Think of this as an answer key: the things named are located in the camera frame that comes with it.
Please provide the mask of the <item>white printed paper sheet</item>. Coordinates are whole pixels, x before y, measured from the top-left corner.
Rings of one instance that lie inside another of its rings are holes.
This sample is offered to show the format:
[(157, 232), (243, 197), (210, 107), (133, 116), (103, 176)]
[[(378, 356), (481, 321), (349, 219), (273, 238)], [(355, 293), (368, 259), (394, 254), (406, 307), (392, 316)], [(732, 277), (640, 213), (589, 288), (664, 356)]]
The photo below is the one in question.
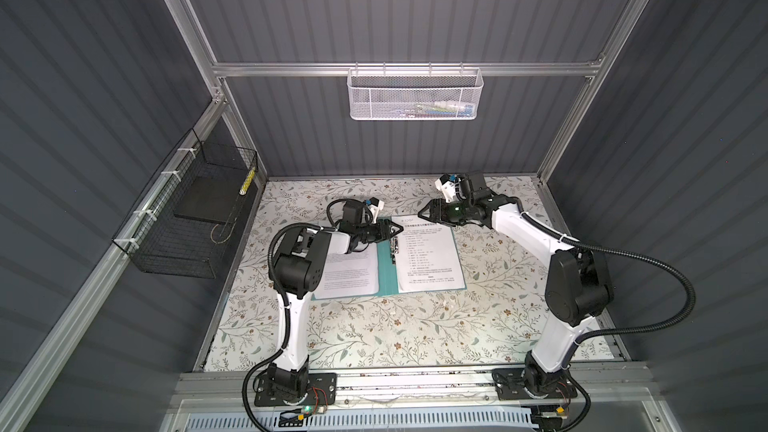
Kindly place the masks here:
[(362, 252), (330, 254), (326, 258), (314, 300), (371, 296), (379, 292), (378, 255), (370, 245)]

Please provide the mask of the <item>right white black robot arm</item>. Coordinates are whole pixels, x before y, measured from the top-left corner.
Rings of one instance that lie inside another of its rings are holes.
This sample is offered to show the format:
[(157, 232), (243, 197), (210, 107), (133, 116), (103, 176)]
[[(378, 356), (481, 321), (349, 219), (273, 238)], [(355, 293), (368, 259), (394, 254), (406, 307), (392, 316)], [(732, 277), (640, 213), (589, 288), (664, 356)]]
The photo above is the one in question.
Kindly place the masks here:
[(481, 173), (443, 174), (435, 187), (442, 196), (430, 200), (418, 212), (419, 218), (448, 227), (472, 224), (492, 229), (548, 267), (547, 321), (526, 355), (519, 380), (531, 397), (548, 397), (567, 382), (579, 337), (593, 330), (614, 297), (605, 256), (534, 218), (519, 198), (493, 191)]

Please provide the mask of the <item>teal green file folder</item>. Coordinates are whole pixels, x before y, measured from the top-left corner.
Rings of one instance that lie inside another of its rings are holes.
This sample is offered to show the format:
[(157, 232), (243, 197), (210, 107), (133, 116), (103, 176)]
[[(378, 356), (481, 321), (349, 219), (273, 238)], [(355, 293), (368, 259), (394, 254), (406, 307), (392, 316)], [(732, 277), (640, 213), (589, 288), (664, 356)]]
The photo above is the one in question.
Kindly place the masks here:
[(385, 297), (400, 294), (397, 288), (396, 269), (390, 260), (390, 241), (372, 244), (372, 246), (378, 255), (379, 292), (371, 296)]

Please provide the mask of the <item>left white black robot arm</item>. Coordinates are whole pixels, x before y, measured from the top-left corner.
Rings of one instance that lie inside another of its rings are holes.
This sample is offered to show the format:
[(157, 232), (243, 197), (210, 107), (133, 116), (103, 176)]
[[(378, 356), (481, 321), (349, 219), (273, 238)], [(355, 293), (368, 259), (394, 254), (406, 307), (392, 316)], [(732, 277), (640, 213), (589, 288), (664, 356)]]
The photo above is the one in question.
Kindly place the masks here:
[(376, 198), (335, 199), (326, 206), (328, 227), (295, 222), (273, 236), (267, 266), (282, 310), (281, 339), (270, 357), (248, 371), (242, 385), (247, 406), (301, 405), (315, 384), (322, 393), (330, 391), (328, 374), (310, 372), (310, 302), (331, 256), (363, 252), (404, 231), (402, 225), (379, 216), (382, 204)]

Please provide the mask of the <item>white paper stack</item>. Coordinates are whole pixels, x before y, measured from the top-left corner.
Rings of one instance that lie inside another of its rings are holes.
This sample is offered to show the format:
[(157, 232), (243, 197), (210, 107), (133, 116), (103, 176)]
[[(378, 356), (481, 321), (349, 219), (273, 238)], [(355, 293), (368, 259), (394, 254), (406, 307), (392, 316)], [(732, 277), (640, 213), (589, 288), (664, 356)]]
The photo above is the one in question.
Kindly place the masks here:
[(463, 290), (466, 282), (452, 230), (416, 215), (398, 216), (404, 227), (397, 238), (394, 265), (400, 294)]

